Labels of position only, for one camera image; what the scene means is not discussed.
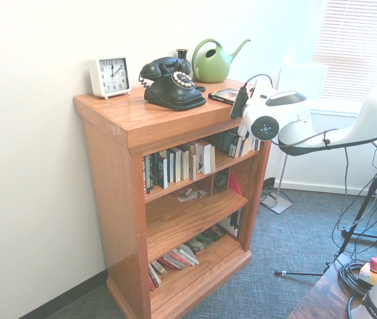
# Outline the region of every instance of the black rotary telephone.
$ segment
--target black rotary telephone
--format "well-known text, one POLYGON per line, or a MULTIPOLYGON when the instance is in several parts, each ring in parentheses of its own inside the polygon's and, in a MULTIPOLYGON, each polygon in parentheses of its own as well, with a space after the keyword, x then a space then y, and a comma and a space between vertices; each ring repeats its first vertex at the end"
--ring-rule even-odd
POLYGON ((206 103, 204 86, 195 86, 190 77, 190 63, 180 58, 158 58, 146 64, 139 79, 146 88, 144 99, 175 111, 197 108, 206 103), (142 78, 154 81, 147 85, 142 78))

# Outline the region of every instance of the white alarm clock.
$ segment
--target white alarm clock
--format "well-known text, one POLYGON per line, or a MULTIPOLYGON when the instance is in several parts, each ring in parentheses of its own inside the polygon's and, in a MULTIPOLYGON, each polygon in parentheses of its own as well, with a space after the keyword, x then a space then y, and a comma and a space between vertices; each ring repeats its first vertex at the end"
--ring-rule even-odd
POLYGON ((99 56, 88 60, 88 69, 94 95, 109 98, 131 91, 126 56, 99 56))

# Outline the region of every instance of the window blinds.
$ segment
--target window blinds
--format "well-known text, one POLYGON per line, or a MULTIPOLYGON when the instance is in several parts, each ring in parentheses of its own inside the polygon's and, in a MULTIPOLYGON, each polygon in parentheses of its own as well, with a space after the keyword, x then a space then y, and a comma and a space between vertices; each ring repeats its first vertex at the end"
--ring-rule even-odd
POLYGON ((329 66, 323 98, 363 101, 377 84, 377 0, 328 0, 313 62, 329 66))

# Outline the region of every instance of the dvd case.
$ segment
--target dvd case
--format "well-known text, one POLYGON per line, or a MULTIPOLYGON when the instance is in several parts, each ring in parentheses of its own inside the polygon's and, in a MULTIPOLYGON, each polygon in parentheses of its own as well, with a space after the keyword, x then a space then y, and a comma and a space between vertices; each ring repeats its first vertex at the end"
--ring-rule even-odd
POLYGON ((208 97, 211 100, 233 105, 238 93, 239 91, 234 88, 226 88, 224 90, 211 92, 208 94, 208 97))

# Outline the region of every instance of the clock hand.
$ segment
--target clock hand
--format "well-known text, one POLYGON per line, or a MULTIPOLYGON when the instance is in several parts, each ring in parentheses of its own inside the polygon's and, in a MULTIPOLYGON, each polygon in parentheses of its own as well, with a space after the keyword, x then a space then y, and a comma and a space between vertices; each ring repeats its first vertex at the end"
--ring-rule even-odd
POLYGON ((117 69, 116 72, 113 75, 115 75, 121 69, 122 69, 122 66, 119 69, 117 69))

